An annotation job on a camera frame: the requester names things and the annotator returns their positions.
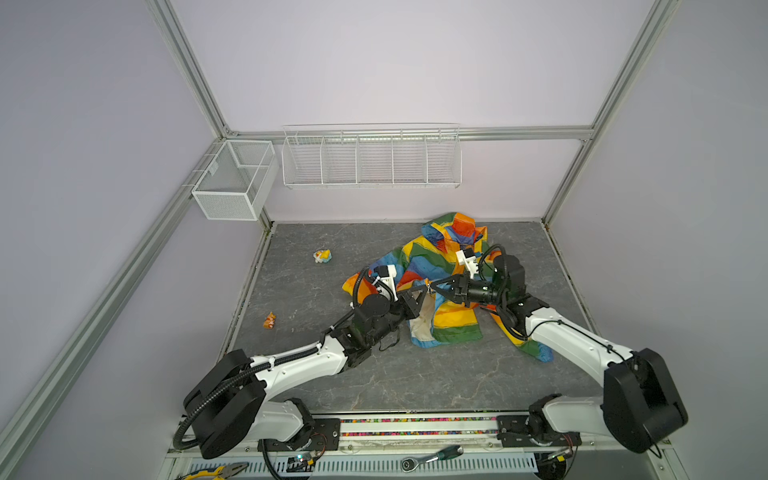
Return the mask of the rainbow striped jacket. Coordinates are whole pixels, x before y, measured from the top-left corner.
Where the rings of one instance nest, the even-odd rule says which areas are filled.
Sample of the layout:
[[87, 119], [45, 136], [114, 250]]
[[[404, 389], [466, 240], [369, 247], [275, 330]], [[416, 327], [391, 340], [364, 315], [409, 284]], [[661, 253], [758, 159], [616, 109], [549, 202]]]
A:
[[481, 339], [477, 311], [483, 309], [524, 353], [543, 363], [554, 358], [551, 348], [527, 338], [521, 309], [531, 296], [520, 261], [462, 213], [425, 223], [418, 237], [376, 260], [364, 276], [348, 278], [343, 289], [358, 301], [375, 293], [422, 299], [408, 321], [411, 341], [421, 348]]

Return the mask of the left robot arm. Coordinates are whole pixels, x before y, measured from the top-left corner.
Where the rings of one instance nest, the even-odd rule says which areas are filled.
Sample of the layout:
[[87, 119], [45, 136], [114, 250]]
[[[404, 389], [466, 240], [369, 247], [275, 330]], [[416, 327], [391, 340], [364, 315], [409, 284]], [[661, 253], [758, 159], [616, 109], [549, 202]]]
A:
[[386, 336], [419, 316], [428, 292], [422, 283], [400, 292], [385, 286], [365, 298], [354, 294], [351, 309], [315, 343], [268, 356], [226, 353], [185, 397], [173, 449], [198, 448], [213, 459], [244, 440], [276, 441], [289, 449], [309, 445], [316, 421], [308, 407], [278, 396], [366, 361]]

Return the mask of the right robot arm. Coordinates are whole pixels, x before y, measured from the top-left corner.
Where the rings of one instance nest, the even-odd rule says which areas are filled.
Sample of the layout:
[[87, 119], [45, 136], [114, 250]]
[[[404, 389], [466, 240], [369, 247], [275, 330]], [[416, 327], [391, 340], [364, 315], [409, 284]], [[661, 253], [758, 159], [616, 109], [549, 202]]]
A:
[[519, 259], [499, 245], [492, 275], [484, 258], [467, 260], [465, 270], [431, 282], [444, 299], [490, 310], [520, 341], [535, 341], [579, 367], [601, 387], [593, 397], [551, 394], [531, 404], [524, 431], [538, 445], [559, 436], [609, 436], [625, 449], [644, 453], [687, 425], [689, 415], [663, 357], [634, 350], [570, 321], [527, 290]]

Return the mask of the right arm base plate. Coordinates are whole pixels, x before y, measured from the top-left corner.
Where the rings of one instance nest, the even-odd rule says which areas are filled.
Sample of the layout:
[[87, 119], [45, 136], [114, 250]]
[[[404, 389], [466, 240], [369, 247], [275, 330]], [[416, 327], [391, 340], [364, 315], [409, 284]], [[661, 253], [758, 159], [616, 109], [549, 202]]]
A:
[[508, 414], [496, 417], [496, 438], [505, 448], [576, 447], [582, 444], [577, 432], [556, 432], [541, 416]]

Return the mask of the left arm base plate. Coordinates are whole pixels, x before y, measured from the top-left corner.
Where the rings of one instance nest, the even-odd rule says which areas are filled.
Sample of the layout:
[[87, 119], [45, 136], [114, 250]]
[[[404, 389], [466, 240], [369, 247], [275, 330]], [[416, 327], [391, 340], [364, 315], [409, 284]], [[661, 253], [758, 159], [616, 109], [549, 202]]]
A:
[[340, 440], [341, 419], [331, 417], [315, 419], [286, 442], [267, 439], [263, 445], [269, 452], [337, 451]]

